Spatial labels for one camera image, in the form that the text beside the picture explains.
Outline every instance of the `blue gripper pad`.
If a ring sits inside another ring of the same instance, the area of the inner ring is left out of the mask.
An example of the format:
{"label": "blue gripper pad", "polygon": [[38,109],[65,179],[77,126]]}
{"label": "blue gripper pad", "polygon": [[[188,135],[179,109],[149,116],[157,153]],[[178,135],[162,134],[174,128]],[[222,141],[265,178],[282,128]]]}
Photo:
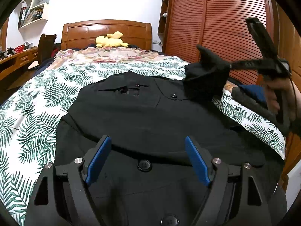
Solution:
{"label": "blue gripper pad", "polygon": [[109,156],[112,147],[111,138],[109,136],[101,138],[96,147],[98,146],[100,147],[88,166],[88,173],[85,180],[88,186],[97,180],[98,175]]}
{"label": "blue gripper pad", "polygon": [[192,167],[193,167],[196,175],[198,176],[199,181],[202,182],[205,186],[208,186],[211,182],[209,175],[208,175],[208,166],[210,166],[209,170],[212,171],[212,165],[211,165],[211,162],[210,162],[210,164],[208,164],[208,158],[210,160],[210,157],[208,157],[208,154],[209,154],[208,152],[207,152],[207,154],[202,154],[202,155],[206,156],[205,159],[207,162],[205,162],[203,160],[200,152],[204,153],[204,150],[205,149],[202,149],[195,140],[192,142],[192,140],[189,136],[187,136],[185,138],[185,151],[189,157]]}

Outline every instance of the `metal screw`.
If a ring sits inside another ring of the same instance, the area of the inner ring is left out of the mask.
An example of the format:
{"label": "metal screw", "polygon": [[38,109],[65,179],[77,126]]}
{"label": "metal screw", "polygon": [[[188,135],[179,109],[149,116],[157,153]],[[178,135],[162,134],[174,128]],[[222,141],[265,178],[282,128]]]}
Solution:
{"label": "metal screw", "polygon": [[50,167],[52,167],[52,163],[51,162],[48,162],[45,164],[45,168],[46,169],[49,169]]}
{"label": "metal screw", "polygon": [[220,164],[220,163],[222,162],[222,160],[221,160],[220,158],[214,158],[214,159],[213,159],[213,162],[214,162],[215,164]]}
{"label": "metal screw", "polygon": [[75,162],[76,164],[82,163],[82,158],[81,158],[81,157],[76,158],[76,159],[74,160],[74,162]]}
{"label": "metal screw", "polygon": [[250,169],[250,168],[252,167],[250,163],[245,163],[243,166],[244,166],[246,169]]}

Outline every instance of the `yellow plush toy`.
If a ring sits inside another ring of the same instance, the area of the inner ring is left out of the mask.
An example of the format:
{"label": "yellow plush toy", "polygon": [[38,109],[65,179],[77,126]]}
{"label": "yellow plush toy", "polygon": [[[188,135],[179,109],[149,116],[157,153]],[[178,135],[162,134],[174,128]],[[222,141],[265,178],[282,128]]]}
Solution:
{"label": "yellow plush toy", "polygon": [[119,31],[116,31],[114,34],[107,34],[107,37],[99,36],[96,38],[96,47],[128,47],[128,43],[124,43],[120,37],[123,36],[123,34]]}

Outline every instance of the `black button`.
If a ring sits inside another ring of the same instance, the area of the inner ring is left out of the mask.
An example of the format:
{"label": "black button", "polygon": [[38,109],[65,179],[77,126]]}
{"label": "black button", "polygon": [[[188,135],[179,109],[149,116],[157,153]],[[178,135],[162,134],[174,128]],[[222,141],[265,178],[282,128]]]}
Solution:
{"label": "black button", "polygon": [[161,219],[161,226],[178,226],[179,220],[175,215],[168,214]]}
{"label": "black button", "polygon": [[153,165],[148,160],[140,160],[137,166],[142,172],[149,172],[153,168]]}

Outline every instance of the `chair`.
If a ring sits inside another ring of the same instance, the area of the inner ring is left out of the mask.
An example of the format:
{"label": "chair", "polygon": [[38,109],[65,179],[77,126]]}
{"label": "chair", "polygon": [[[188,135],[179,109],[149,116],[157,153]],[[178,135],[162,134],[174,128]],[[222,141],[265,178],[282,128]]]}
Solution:
{"label": "chair", "polygon": [[42,62],[46,59],[49,59],[51,57],[51,53],[53,51],[53,46],[55,43],[57,35],[46,35],[42,34],[39,45],[38,45],[38,62],[39,65],[42,64]]}

